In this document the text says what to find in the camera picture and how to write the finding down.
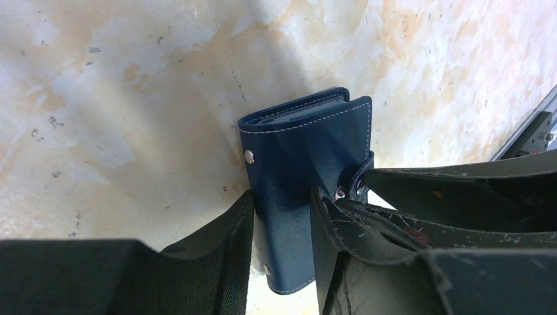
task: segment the worn black leather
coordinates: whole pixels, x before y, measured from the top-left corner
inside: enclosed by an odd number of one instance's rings
[[[555,232],[423,225],[373,205],[334,203],[317,189],[311,232],[320,314],[553,314],[557,307]]]
[[[374,160],[375,154],[373,153],[373,151],[370,151],[368,158],[364,161],[364,163],[362,163],[360,169],[358,169],[358,171],[354,173],[354,176],[352,177],[352,181],[350,182],[350,186],[348,189],[348,199],[360,202],[367,202],[367,192],[369,191],[369,187],[365,186],[364,174],[370,169],[374,168]]]
[[[321,314],[554,312],[557,151],[364,180],[397,211],[312,190]]]
[[[254,155],[246,168],[262,231],[256,244],[274,292],[290,294],[314,280],[310,189],[333,196],[372,167],[370,113],[369,96],[349,101],[348,90],[337,88],[238,121],[243,150]]]
[[[0,314],[246,312],[254,205],[157,253],[137,240],[0,241]]]

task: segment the silver rivet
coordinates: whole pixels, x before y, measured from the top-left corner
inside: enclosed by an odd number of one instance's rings
[[[362,179],[359,179],[358,182],[356,183],[356,194],[358,196],[362,196],[363,193],[364,193],[364,181]]]
[[[334,199],[339,200],[339,199],[342,199],[344,197],[346,197],[346,188],[344,188],[343,186],[340,186],[334,192]]]
[[[244,159],[246,159],[246,162],[248,162],[249,164],[253,164],[256,161],[254,153],[249,150],[246,150],[244,152]]]

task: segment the stain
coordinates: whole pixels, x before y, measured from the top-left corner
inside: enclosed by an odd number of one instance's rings
[[[37,1],[33,5],[42,5]],[[53,9],[48,12],[48,23],[52,25],[55,30],[58,30],[58,35],[48,38],[48,44],[45,40],[41,41],[42,46],[56,45],[59,50],[52,50],[41,54],[33,54],[33,57],[43,64],[62,65],[63,68],[72,68],[74,66],[80,67],[88,60],[90,53],[84,47],[92,47],[93,32],[103,25],[109,23],[113,18],[127,16],[130,12],[134,12],[138,16],[146,15],[144,10],[134,8],[133,5],[126,5],[123,3],[119,6],[118,10],[115,9],[101,9],[88,8],[81,1],[67,1],[60,0],[60,7],[63,10]],[[28,39],[30,42],[35,34],[29,34],[31,37]],[[67,63],[68,58],[71,56],[71,62]],[[34,84],[41,84],[42,80],[37,77],[33,78]]]
[[[139,79],[139,82],[137,82],[136,84],[133,85],[134,88],[141,90],[144,86],[145,83],[151,78],[150,75],[148,74],[142,74],[141,78]]]
[[[137,72],[139,71],[140,67],[136,63],[130,63],[127,65],[126,69],[123,71],[123,79],[126,83],[129,83],[135,79],[137,79]]]
[[[406,33],[406,31],[408,31],[408,20],[407,20],[408,16],[404,16],[404,18],[402,18],[402,20],[400,21],[401,24],[401,29],[403,33]]]
[[[383,78],[389,75],[396,63],[396,58],[392,58],[391,56],[383,56],[381,61],[379,61],[379,65],[377,66],[376,77]]]
[[[238,143],[237,146],[233,147],[233,150],[227,156],[227,162],[230,165],[241,166],[242,168],[246,166],[244,163],[244,154],[242,153],[242,146]]]
[[[418,230],[417,228],[413,228],[411,226],[405,226],[404,231],[422,245],[427,246],[431,243],[430,237],[426,233],[423,233],[421,229]]]
[[[81,220],[81,211],[78,211],[76,215],[76,231],[79,232],[79,221]]]
[[[64,123],[59,123],[56,121],[56,118],[54,116],[51,116],[49,118],[49,123],[51,123],[51,125],[54,127],[54,129],[58,129],[60,127],[64,126]]]
[[[27,96],[26,101],[30,104],[40,104],[40,108],[48,112],[60,110],[68,105],[66,99],[62,95],[54,93],[50,86],[45,86]]]
[[[466,20],[457,31],[457,40],[471,39],[480,33],[480,21],[478,19]]]

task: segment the scratched leather surface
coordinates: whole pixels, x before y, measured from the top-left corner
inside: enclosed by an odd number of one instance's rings
[[[314,94],[238,121],[243,150],[255,158],[246,168],[261,231],[256,245],[271,271],[269,287],[278,294],[294,293],[314,280],[310,189],[318,186],[332,196],[337,187],[349,187],[369,157],[371,98],[286,123],[256,123],[339,96],[349,100],[348,90]]]

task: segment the black leather pouch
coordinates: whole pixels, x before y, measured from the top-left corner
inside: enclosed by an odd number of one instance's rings
[[[371,98],[350,101],[347,89],[331,89],[247,115],[238,126],[267,282],[275,293],[291,294],[315,279],[311,188],[366,201]]]

